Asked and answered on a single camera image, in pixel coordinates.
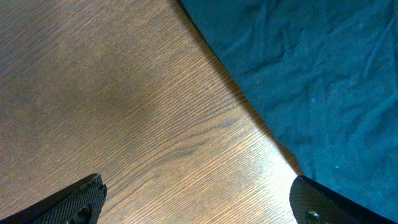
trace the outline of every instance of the brown wooden floor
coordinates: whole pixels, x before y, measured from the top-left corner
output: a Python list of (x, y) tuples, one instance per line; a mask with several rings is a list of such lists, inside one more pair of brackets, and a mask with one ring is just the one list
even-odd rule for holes
[(96, 172), (99, 223), (294, 222), (294, 159), (175, 0), (1, 1), (0, 218)]

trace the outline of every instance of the wooden surface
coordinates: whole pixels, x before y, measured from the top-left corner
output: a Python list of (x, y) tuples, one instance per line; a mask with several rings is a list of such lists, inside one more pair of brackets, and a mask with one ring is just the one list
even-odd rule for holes
[(0, 218), (96, 172), (99, 223), (294, 223), (294, 159), (175, 0), (0, 10)]

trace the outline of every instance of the teal fabric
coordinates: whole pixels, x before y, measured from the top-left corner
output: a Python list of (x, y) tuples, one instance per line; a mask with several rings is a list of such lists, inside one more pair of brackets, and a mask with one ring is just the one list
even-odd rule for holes
[(304, 174), (398, 221), (398, 1), (181, 2)]

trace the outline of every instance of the wooden table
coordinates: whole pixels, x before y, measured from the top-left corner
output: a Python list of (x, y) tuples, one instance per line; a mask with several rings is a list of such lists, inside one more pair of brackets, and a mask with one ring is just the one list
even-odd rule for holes
[(294, 158), (175, 0), (1, 1), (0, 218), (99, 173), (99, 223), (295, 222)]

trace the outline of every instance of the dark blue fabric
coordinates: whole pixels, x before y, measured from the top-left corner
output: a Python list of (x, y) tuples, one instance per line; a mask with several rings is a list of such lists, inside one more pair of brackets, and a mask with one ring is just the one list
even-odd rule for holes
[(398, 1), (181, 2), (304, 174), (398, 221)]

